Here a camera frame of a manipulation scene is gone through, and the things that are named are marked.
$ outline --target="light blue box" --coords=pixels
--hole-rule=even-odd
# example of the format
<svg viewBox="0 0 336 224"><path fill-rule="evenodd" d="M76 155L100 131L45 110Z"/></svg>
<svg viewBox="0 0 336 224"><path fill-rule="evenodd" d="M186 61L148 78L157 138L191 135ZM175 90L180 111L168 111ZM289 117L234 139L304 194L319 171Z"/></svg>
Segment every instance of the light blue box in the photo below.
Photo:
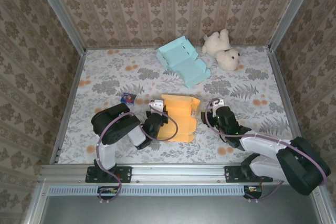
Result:
<svg viewBox="0 0 336 224"><path fill-rule="evenodd" d="M210 77L210 70L201 59L196 59L198 53L185 36L160 47L156 56L163 67L176 72L188 88Z"/></svg>

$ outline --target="gray leaf pattern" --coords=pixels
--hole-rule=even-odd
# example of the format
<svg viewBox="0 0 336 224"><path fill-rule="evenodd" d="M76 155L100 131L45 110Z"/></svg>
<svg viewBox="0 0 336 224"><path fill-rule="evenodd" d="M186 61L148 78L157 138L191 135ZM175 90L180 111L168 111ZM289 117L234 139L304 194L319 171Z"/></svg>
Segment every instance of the gray leaf pattern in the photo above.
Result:
<svg viewBox="0 0 336 224"><path fill-rule="evenodd" d="M204 111L211 98L223 97L241 125L278 138L291 139L281 98L265 47L237 47L241 57L236 71L220 69L214 58L196 48L211 70L211 77L188 89L179 76L163 69L155 49L88 50L66 136L61 164L93 163L98 136L91 119L99 111L120 103L124 92L137 95L130 110L141 122L148 102L161 94L191 95ZM197 118L190 143L152 142L138 151L127 137L116 143L116 161L122 163L224 163L241 162L250 153L231 148Z"/></svg>

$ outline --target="patterned wallpaper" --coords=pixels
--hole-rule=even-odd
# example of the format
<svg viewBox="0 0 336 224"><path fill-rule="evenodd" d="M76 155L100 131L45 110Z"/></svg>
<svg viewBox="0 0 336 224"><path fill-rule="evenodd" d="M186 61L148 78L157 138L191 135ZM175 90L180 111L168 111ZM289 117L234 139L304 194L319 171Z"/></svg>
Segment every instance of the patterned wallpaper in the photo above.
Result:
<svg viewBox="0 0 336 224"><path fill-rule="evenodd" d="M233 44L268 44L290 0L61 0L88 48L163 45L230 32Z"/></svg>
<svg viewBox="0 0 336 224"><path fill-rule="evenodd" d="M336 0L304 0L276 55L301 133L332 169L336 203Z"/></svg>
<svg viewBox="0 0 336 224"><path fill-rule="evenodd" d="M47 0L0 3L0 223L20 223L79 56Z"/></svg>

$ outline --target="wall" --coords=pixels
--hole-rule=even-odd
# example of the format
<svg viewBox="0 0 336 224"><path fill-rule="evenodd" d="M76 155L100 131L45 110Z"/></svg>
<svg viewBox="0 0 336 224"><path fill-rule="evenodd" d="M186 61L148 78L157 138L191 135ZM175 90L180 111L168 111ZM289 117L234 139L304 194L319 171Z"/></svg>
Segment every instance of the wall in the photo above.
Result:
<svg viewBox="0 0 336 224"><path fill-rule="evenodd" d="M49 162L79 56L47 0L0 0L0 223Z"/></svg>
<svg viewBox="0 0 336 224"><path fill-rule="evenodd" d="M276 55L301 133L334 172L336 202L336 0L304 0Z"/></svg>
<svg viewBox="0 0 336 224"><path fill-rule="evenodd" d="M233 44L268 44L290 0L61 0L86 47L163 45L230 31Z"/></svg>

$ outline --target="teddy bear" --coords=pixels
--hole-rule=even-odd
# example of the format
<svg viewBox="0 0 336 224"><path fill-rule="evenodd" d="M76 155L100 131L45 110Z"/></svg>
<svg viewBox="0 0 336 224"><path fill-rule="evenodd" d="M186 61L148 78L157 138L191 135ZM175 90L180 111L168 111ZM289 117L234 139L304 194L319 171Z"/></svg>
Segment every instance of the teddy bear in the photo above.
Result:
<svg viewBox="0 0 336 224"><path fill-rule="evenodd" d="M233 49L229 42L229 32L223 29L211 34L204 42L202 53L216 58L220 68L226 71L233 71L238 66L239 52Z"/></svg>

